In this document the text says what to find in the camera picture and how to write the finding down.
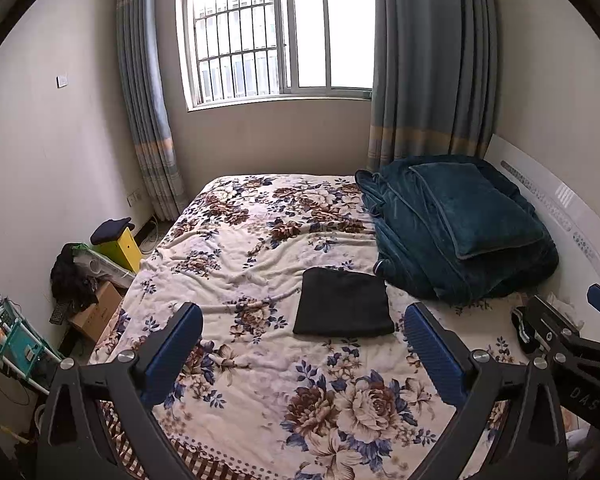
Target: headboard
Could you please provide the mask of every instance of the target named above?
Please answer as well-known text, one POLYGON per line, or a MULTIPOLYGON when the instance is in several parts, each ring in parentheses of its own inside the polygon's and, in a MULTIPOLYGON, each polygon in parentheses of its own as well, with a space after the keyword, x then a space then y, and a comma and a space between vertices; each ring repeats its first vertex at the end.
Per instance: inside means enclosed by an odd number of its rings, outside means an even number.
POLYGON ((564 182, 501 137, 493 136, 485 160, 516 183, 536 208, 560 254, 555 274, 539 287, 572 304, 585 325, 581 336, 600 341, 600 313, 587 302, 587 290, 600 284, 600 218, 564 182))

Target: bed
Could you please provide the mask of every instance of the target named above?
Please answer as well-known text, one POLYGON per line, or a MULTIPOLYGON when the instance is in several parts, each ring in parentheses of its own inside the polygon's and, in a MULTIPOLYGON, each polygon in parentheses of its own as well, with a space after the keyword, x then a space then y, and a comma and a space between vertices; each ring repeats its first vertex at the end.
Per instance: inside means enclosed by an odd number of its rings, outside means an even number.
MULTIPOLYGON (((371 217, 352 177, 270 174, 218 178, 187 207, 141 270, 90 362, 137 349, 183 302, 204 314, 202 340, 154 415, 200 479, 406 479, 454 413, 401 330, 414 298, 388 286, 391 335, 292 333, 302 272, 372 272, 371 217)), ((449 307, 427 302, 470 349, 526 362, 510 323, 519 294, 449 307)), ((144 478, 111 406, 109 431, 144 478)), ((485 457, 502 406, 474 456, 485 457)))

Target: window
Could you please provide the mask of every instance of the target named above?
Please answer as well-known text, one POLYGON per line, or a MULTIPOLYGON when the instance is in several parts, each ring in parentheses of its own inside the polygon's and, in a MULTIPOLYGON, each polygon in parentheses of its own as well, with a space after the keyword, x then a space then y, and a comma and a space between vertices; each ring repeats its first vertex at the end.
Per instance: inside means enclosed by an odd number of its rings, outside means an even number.
POLYGON ((370 96, 374 0, 182 0, 195 105, 370 96))

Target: blue-gray curtain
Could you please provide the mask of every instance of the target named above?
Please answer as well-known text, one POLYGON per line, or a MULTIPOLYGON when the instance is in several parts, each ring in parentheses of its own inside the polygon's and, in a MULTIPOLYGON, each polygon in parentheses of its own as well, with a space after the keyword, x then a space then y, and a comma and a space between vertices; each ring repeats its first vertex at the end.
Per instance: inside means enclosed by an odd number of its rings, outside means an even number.
POLYGON ((188 205, 162 95, 155 0, 118 0, 118 60, 136 155, 156 215, 175 220, 188 205))
POLYGON ((368 168, 410 155, 483 156, 498 73, 494 0, 376 0, 368 168))

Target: screw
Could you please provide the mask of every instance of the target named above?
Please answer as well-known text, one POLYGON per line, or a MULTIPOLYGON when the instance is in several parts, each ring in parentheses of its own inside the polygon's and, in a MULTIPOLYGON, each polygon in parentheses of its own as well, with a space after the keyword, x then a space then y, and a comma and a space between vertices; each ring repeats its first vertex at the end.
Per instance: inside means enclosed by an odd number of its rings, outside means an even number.
POLYGON ((121 363, 128 363, 129 361, 132 361, 134 357, 136 357, 136 353, 133 350, 123 350, 118 354, 118 361, 121 363))
POLYGON ((62 361, 60 361, 60 367, 62 368, 62 370, 68 370, 69 368, 72 368, 74 364, 74 360, 70 357, 68 357, 67 359, 62 359, 62 361))
POLYGON ((541 370, 544 370, 547 366, 546 359, 544 357, 536 357, 534 359, 534 366, 536 368, 540 368, 541 370))
POLYGON ((489 359, 491 359, 491 356, 486 350, 474 350, 472 355, 479 363, 486 363, 489 359))

